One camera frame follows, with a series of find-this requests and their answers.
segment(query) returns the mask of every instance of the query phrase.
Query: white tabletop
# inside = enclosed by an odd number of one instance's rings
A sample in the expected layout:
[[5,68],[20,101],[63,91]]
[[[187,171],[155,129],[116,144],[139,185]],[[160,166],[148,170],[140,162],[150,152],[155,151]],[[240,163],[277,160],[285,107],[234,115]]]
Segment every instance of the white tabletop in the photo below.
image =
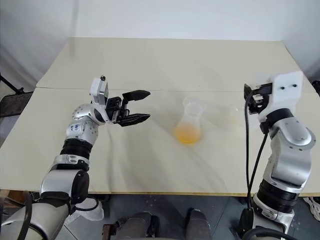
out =
[[[112,90],[110,96],[124,91]],[[207,109],[201,120],[203,136],[194,145],[179,143],[172,134],[183,113],[186,96],[201,97]],[[61,151],[73,110],[89,103],[87,89],[37,88],[0,148],[2,189],[38,191],[41,181]],[[295,114],[320,136],[320,105],[316,93],[304,93]],[[152,91],[130,103],[132,113],[150,113],[138,125],[103,125],[90,155],[92,193],[171,193],[244,195],[245,125],[243,93],[212,91]],[[252,169],[263,134],[257,116],[250,117]],[[268,139],[252,192],[258,190],[267,159]],[[319,195],[320,147],[312,149],[312,173],[303,190]]]
[[37,87],[89,89],[103,74],[111,90],[241,92],[244,83],[298,70],[279,41],[77,37]]

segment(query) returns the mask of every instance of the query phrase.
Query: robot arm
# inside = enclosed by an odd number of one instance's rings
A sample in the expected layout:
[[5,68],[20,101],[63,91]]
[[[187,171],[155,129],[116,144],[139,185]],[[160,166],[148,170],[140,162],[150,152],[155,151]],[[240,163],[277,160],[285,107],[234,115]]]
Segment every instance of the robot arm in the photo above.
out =
[[[141,123],[149,114],[131,114],[127,104],[150,93],[137,90],[108,99],[106,78],[95,78],[90,88],[92,102],[77,107],[66,130],[62,150],[55,157],[40,187],[40,200],[32,204],[32,215],[25,239],[55,239],[65,219],[88,196],[89,157],[98,138],[98,127],[108,124],[130,126]],[[17,239],[25,218],[25,207],[1,225],[1,239]]]
[[253,197],[253,210],[242,212],[241,236],[257,226],[288,233],[293,207],[311,173],[311,148],[316,142],[315,135],[293,115],[302,80],[302,72],[291,72],[258,89],[244,86],[249,112],[258,113],[261,131],[271,138],[272,153]]

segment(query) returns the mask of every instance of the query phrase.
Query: clear plastic cup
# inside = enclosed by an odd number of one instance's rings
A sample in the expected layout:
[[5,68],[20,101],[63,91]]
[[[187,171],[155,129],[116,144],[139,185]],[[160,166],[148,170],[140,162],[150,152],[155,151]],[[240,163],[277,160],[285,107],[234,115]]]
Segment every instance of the clear plastic cup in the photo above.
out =
[[202,136],[200,118],[207,106],[200,98],[193,96],[187,96],[183,105],[184,114],[173,133],[181,143],[193,144]]

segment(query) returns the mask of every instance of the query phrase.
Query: orange liquid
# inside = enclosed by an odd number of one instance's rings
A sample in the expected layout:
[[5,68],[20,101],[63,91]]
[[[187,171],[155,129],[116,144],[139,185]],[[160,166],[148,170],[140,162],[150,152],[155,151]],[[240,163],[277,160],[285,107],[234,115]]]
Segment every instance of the orange liquid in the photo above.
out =
[[201,130],[190,123],[179,123],[173,131],[176,139],[184,144],[196,143],[201,137]]

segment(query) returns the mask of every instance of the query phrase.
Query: white wall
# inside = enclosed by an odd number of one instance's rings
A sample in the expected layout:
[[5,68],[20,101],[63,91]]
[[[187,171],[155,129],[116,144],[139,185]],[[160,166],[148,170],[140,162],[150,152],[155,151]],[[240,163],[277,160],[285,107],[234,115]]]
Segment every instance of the white wall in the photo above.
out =
[[32,89],[70,36],[283,40],[320,68],[319,0],[0,0],[0,71]]

